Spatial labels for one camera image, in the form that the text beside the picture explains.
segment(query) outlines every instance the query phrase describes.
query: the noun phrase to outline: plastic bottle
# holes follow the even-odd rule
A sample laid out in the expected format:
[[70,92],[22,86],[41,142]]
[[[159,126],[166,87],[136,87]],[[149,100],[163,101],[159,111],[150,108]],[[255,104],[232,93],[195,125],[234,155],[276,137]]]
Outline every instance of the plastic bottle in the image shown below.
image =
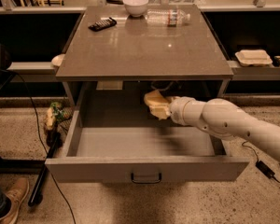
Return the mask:
[[147,11],[147,23],[149,25],[179,26],[188,24],[190,14],[180,9],[149,9]]

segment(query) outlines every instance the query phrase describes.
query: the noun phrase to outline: sponge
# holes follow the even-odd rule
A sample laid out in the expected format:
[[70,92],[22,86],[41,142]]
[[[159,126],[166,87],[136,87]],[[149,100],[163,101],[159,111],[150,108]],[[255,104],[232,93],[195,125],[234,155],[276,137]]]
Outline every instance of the sponge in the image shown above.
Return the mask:
[[170,102],[164,98],[158,90],[145,94],[144,102],[149,107],[150,113],[159,118],[159,120],[168,119],[170,117]]

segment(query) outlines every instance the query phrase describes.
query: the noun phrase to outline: gray table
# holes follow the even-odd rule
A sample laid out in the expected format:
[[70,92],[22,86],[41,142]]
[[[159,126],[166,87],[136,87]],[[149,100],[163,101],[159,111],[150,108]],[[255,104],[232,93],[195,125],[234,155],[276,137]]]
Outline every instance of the gray table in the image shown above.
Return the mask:
[[[124,6],[88,7],[57,73],[61,81],[221,80],[220,96],[232,77],[216,40],[196,6],[181,8],[189,25],[149,26]],[[112,17],[115,27],[95,33],[92,23]]]
[[[83,83],[63,153],[46,160],[58,181],[231,181],[247,166],[247,159],[230,157],[220,140],[158,121],[143,103],[142,85],[151,80],[231,79],[199,9],[180,8],[191,14],[191,23],[174,28],[147,26],[144,17],[129,18],[124,7],[88,7],[57,73],[66,84]],[[88,29],[108,17],[118,24],[98,33]],[[127,82],[121,91],[100,91],[93,82],[106,80]]]

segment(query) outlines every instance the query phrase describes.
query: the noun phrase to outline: speckled floor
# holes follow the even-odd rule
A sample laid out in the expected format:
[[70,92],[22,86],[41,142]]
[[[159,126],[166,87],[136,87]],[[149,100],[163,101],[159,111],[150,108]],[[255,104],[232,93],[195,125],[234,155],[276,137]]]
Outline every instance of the speckled floor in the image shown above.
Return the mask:
[[[52,100],[35,99],[39,122]],[[254,117],[280,125],[280,97],[232,97],[232,102]],[[59,184],[73,210],[76,223],[280,223],[280,184],[254,166],[254,153],[236,138],[225,143],[235,157],[249,157],[250,164],[235,182],[188,182],[178,184]],[[276,161],[256,149],[280,180]],[[29,100],[0,99],[0,155],[3,158],[42,159],[35,112]],[[19,177],[1,175],[0,187],[8,189]],[[21,206],[18,223],[74,223],[69,207],[51,176],[43,188],[43,201]]]

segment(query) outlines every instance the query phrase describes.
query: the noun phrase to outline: countertop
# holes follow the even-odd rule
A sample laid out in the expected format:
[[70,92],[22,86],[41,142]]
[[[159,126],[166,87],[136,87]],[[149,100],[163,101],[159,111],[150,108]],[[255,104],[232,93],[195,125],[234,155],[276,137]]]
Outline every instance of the countertop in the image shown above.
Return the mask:
[[[151,26],[124,7],[88,7],[57,73],[62,81],[229,79],[232,71],[195,6],[180,8],[188,25]],[[112,17],[118,24],[100,32],[88,26]]]

